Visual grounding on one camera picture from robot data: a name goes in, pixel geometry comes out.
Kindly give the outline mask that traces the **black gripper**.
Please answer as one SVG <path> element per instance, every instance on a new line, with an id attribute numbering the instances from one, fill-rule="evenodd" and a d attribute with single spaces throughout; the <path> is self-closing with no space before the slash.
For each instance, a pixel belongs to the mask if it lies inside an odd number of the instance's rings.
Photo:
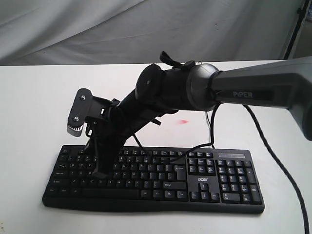
<path id="1" fill-rule="evenodd" d="M 126 140 L 150 122 L 160 125 L 161 122 L 156 119 L 158 116 L 158 112 L 135 97 L 110 104 L 104 109 L 101 120 L 91 120 L 87 125 L 93 131 L 84 148 L 91 158 L 87 169 L 99 179 L 111 175 L 115 158 Z"/>

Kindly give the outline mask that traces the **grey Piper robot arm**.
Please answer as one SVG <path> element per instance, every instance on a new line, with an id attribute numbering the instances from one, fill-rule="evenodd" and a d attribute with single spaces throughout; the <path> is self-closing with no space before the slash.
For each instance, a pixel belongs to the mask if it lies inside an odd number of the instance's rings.
<path id="1" fill-rule="evenodd" d="M 170 70 L 149 65 L 135 89 L 104 110 L 103 122 L 91 122 L 88 147 L 97 157 L 94 176 L 108 176 L 126 140 L 156 117 L 179 110 L 210 111 L 222 103 L 285 108 L 311 140 L 311 57 L 228 71 L 192 61 Z"/>

